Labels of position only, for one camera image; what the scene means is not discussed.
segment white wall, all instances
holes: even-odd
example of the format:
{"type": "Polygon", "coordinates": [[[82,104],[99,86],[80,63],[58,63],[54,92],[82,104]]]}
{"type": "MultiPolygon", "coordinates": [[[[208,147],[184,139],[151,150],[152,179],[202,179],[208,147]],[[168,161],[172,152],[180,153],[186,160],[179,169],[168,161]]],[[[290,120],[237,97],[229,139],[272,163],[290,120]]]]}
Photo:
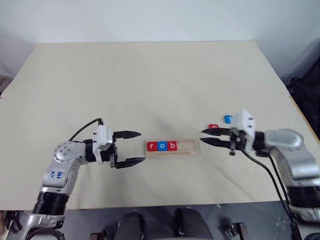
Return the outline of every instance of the white wall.
{"type": "Polygon", "coordinates": [[[256,40],[276,73],[319,56],[320,0],[0,0],[0,75],[35,43],[256,40]]]}

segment gray floor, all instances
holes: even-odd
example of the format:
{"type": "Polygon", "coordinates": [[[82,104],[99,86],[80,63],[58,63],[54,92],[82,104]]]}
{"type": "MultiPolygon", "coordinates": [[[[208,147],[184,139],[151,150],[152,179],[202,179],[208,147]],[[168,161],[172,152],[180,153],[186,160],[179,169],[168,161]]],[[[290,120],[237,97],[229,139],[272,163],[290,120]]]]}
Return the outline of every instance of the gray floor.
{"type": "MultiPolygon", "coordinates": [[[[219,220],[244,222],[250,240],[290,240],[288,218],[280,202],[236,203],[223,205],[193,205],[206,220],[215,240],[226,240],[219,231],[219,220]]],[[[117,226],[122,216],[131,211],[143,214],[146,222],[145,239],[173,237],[174,215],[177,206],[68,210],[61,231],[66,240],[89,240],[106,226],[117,226]]],[[[22,225],[26,220],[22,214],[22,225]]]]}

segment tabletop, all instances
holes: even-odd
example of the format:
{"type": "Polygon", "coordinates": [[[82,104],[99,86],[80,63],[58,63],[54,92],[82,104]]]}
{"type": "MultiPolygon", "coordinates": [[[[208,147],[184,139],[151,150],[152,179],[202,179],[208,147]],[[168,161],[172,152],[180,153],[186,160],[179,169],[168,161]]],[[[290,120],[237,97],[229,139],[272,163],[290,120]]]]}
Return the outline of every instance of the tabletop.
{"type": "MultiPolygon", "coordinates": [[[[300,132],[320,161],[319,145],[254,41],[40,43],[2,97],[0,209],[32,209],[54,148],[95,118],[142,134],[117,141],[125,159],[143,156],[146,140],[198,139],[208,124],[225,127],[225,114],[246,109],[257,131],[300,132]]],[[[199,156],[125,169],[84,165],[67,208],[278,199],[267,173],[241,152],[199,146],[199,156]]]]}

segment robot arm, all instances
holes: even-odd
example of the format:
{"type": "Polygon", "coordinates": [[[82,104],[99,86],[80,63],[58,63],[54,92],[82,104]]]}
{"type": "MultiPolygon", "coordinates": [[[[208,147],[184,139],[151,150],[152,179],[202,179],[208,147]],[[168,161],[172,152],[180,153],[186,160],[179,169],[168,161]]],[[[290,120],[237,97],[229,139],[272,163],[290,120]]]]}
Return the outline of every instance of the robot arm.
{"type": "Polygon", "coordinates": [[[142,162],[144,157],[118,161],[116,147],[117,139],[129,139],[140,135],[134,131],[112,132],[110,128],[103,125],[101,120],[92,139],[83,142],[69,140],[59,144],[54,149],[52,163],[44,174],[32,214],[28,217],[24,228],[15,236],[16,239],[29,240],[41,230],[44,230],[44,233],[50,233],[47,231],[49,229],[56,233],[57,231],[54,230],[62,227],[66,204],[76,184],[81,165],[90,162],[99,164],[110,162],[112,168],[121,169],[142,162]]]}
{"type": "Polygon", "coordinates": [[[247,154],[255,151],[259,157],[272,155],[286,188],[288,207],[299,229],[304,225],[316,224],[320,232],[320,170],[316,159],[304,145],[301,134],[291,129],[255,131],[254,120],[245,110],[233,116],[230,129],[209,128],[202,132],[213,136],[230,136],[230,141],[215,137],[201,140],[228,148],[233,156],[235,150],[247,154]]]}

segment blue cube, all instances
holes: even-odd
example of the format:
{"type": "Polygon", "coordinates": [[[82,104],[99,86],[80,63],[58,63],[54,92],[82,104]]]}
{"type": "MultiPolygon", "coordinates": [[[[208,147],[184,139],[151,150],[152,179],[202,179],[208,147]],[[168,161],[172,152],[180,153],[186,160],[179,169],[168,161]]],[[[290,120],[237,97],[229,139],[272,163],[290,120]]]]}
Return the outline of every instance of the blue cube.
{"type": "Polygon", "coordinates": [[[232,116],[231,115],[224,115],[224,122],[226,124],[231,123],[231,121],[232,121],[232,116]]]}
{"type": "Polygon", "coordinates": [[[158,141],[158,151],[168,151],[168,143],[166,141],[158,141]]]}

